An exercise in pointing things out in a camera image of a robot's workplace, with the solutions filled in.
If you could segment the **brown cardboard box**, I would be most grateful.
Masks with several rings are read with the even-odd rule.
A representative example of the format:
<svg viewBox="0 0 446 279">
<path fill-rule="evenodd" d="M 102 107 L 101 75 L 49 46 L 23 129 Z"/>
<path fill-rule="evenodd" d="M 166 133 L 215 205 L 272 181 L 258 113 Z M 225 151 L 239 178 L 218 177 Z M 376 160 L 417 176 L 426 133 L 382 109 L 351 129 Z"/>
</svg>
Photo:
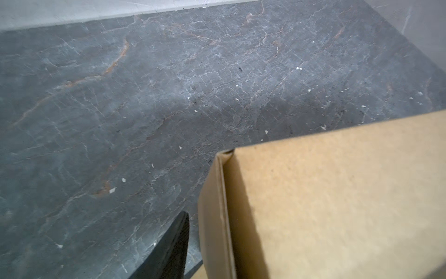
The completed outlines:
<svg viewBox="0 0 446 279">
<path fill-rule="evenodd" d="M 443 279 L 446 113 L 221 151 L 198 220 L 209 279 Z"/>
</svg>

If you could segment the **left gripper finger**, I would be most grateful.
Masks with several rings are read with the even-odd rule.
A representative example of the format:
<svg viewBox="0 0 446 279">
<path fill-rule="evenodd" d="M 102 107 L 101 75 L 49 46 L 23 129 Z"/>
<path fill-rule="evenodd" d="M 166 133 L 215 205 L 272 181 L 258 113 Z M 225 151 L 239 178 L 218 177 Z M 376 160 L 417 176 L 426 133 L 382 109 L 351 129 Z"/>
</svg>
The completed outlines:
<svg viewBox="0 0 446 279">
<path fill-rule="evenodd" d="M 182 279 L 189 243 L 189 215 L 182 211 L 130 279 Z"/>
</svg>

